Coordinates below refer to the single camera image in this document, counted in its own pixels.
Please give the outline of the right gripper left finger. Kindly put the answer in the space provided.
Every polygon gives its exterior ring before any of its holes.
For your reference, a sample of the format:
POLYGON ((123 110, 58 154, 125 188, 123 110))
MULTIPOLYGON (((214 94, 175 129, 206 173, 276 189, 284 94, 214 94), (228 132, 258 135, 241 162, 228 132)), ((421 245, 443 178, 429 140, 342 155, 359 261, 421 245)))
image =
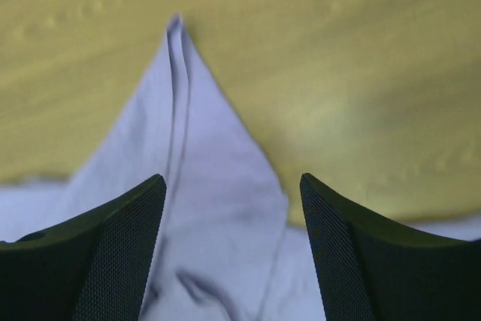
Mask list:
POLYGON ((3 320, 137 320, 162 218, 155 174, 63 223, 1 243, 3 320))

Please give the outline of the purple t shirt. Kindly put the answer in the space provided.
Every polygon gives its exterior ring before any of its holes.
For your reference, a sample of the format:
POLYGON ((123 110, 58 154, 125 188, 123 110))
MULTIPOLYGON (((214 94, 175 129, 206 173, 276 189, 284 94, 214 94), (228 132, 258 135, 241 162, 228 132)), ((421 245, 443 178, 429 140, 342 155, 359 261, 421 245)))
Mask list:
POLYGON ((99 207, 153 175, 165 202, 137 320, 328 320, 306 229, 175 17, 138 89, 67 182, 1 190, 1 243, 99 207))

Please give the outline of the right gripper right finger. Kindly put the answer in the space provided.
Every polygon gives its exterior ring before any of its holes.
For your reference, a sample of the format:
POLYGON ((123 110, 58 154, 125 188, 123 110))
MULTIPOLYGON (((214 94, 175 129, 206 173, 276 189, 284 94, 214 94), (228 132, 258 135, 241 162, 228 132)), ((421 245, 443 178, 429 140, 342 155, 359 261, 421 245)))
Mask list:
POLYGON ((328 320, 478 320, 480 242, 397 223, 305 173, 301 202, 328 320))

